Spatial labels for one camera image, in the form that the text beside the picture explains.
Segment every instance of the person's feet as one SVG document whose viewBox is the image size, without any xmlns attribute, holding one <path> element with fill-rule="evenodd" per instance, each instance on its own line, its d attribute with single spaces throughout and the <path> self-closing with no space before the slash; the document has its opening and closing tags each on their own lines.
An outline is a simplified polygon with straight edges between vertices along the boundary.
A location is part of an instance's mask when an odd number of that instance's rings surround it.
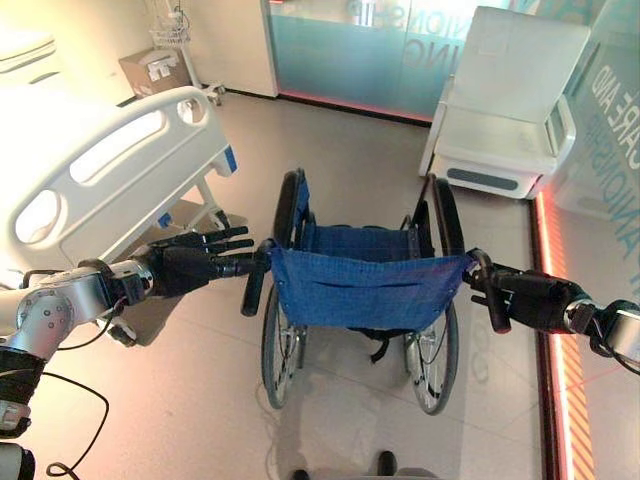
<svg viewBox="0 0 640 480">
<path fill-rule="evenodd" d="M 304 470 L 296 470 L 293 472 L 291 480 L 311 480 L 311 477 L 309 477 L 309 474 Z"/>
<path fill-rule="evenodd" d="M 393 477 L 398 470 L 398 461 L 393 452 L 385 450 L 378 457 L 378 475 Z"/>
</svg>

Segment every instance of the blue fabric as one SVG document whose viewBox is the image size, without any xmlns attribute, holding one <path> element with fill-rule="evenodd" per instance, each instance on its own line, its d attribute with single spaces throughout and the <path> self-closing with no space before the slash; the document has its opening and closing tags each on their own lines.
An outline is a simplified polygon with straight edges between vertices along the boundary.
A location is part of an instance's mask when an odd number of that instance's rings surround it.
<svg viewBox="0 0 640 480">
<path fill-rule="evenodd" d="M 303 250 L 276 246 L 271 267 L 294 325 L 420 331 L 449 305 L 470 257 L 409 259 L 407 233 L 307 225 Z"/>
<path fill-rule="evenodd" d="M 319 227 L 309 224 L 301 249 L 365 262 L 398 262 L 410 259 L 406 230 L 384 228 Z"/>
<path fill-rule="evenodd" d="M 296 211 L 293 217 L 293 225 L 297 226 L 300 223 L 300 217 L 309 205 L 309 199 L 311 194 L 309 193 L 309 186 L 307 180 L 303 177 L 303 181 L 298 186 L 298 198 L 296 199 Z"/>
</svg>

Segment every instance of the cardboard box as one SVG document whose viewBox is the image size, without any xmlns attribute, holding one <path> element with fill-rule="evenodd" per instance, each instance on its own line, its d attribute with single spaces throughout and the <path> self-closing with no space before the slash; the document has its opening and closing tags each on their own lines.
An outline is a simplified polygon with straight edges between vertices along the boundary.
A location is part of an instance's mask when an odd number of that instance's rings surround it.
<svg viewBox="0 0 640 480">
<path fill-rule="evenodd" d="M 120 67 L 138 98 L 191 85 L 178 50 L 149 49 L 121 58 Z"/>
</svg>

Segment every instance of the orange striped edge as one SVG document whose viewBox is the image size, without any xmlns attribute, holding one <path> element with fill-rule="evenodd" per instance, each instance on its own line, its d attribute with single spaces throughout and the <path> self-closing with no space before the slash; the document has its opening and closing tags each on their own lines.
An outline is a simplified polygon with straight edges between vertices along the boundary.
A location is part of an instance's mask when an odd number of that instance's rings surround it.
<svg viewBox="0 0 640 480">
<path fill-rule="evenodd" d="M 543 269 L 567 278 L 562 233 L 548 193 L 536 198 Z M 595 480 L 582 359 L 575 335 L 549 335 L 561 478 Z"/>
</svg>

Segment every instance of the floor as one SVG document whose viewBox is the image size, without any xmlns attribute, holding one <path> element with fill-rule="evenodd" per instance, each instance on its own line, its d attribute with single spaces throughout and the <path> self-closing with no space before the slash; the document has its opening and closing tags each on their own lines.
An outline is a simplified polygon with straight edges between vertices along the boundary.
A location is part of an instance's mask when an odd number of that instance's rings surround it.
<svg viewBox="0 0 640 480">
<path fill-rule="evenodd" d="M 208 180 L 227 211 L 248 218 L 257 241 L 269 235 L 283 174 L 296 167 L 306 170 L 321 224 L 396 227 L 414 207 L 424 128 L 235 94 L 217 111 L 239 170 Z M 529 266 L 525 204 L 454 193 L 469 248 Z M 540 478 L 533 334 L 518 325 L 493 334 L 466 287 L 456 299 L 456 385 L 444 413 L 429 417 L 407 381 L 398 341 L 372 366 L 377 344 L 331 329 L 310 332 L 289 402 L 271 410 L 260 380 L 262 308 L 255 318 L 240 315 L 244 283 L 218 281 L 187 295 L 149 347 L 125 351 L 104 339 L 54 357 L 50 371 L 111 402 L 81 478 L 287 480 L 304 467 L 313 479 L 333 479 L 372 472 L 384 449 L 401 466 L 443 479 Z M 71 341 L 93 334 L 83 327 Z M 72 464 L 82 453 L 102 405 L 43 378 L 31 407 L 33 426 L 20 443 L 34 451 L 45 478 L 48 463 Z"/>
</svg>

